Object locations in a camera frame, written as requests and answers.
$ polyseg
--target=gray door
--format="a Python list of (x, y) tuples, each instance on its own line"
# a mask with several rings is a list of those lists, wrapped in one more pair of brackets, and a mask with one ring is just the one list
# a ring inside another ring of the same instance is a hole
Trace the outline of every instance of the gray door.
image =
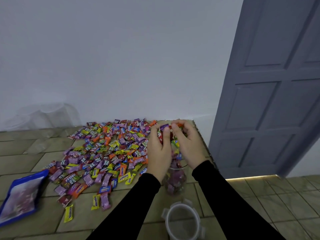
[(318, 135), (319, 1), (243, 1), (209, 143), (224, 177), (286, 174)]

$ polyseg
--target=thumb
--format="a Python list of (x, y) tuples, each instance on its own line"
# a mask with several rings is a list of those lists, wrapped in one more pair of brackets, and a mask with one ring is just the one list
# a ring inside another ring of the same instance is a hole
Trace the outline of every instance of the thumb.
[(163, 140), (163, 149), (171, 148), (169, 127), (164, 128), (162, 132), (162, 140)]
[(174, 132), (174, 134), (176, 135), (176, 137), (178, 138), (178, 141), (184, 141), (186, 140), (186, 137), (184, 136), (184, 134), (182, 133), (181, 129), (178, 127), (178, 125), (176, 124), (172, 124), (171, 128)]

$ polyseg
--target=person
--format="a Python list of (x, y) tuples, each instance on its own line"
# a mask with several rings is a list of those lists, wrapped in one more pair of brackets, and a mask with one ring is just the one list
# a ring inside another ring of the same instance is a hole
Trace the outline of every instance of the person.
[[(183, 124), (183, 132), (177, 124)], [(148, 169), (126, 194), (121, 202), (101, 222), (87, 239), (97, 240), (106, 234), (112, 236), (115, 226), (122, 228), (136, 239), (148, 213), (154, 196), (160, 189), (160, 182), (170, 167), (171, 142), (170, 129), (163, 130), (163, 145), (157, 131), (160, 125), (151, 128), (147, 145)], [(202, 139), (197, 130), (186, 120), (171, 122), (173, 132), (178, 138), (180, 152), (193, 169), (192, 176), (199, 182), (220, 227), (227, 239), (284, 239), (262, 216), (260, 216), (222, 177), (214, 165), (202, 153)]]

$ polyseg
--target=person's right arm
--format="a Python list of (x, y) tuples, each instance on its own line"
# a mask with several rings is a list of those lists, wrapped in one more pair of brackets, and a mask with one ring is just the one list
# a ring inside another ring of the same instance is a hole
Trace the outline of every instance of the person's right arm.
[[(181, 132), (176, 124), (183, 124)], [(214, 165), (203, 156), (202, 140), (197, 130), (185, 120), (171, 123), (178, 138), (180, 151), (193, 169), (192, 176), (199, 182), (214, 216), (227, 239), (284, 239), (262, 216), (260, 216), (222, 177)]]

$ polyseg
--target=blue plastic bag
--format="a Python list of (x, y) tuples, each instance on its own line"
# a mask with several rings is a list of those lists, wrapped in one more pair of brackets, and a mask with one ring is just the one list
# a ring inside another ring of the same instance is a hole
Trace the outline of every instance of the blue plastic bag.
[(39, 188), (48, 173), (49, 170), (46, 169), (12, 182), (0, 208), (0, 227), (18, 221), (37, 210)]

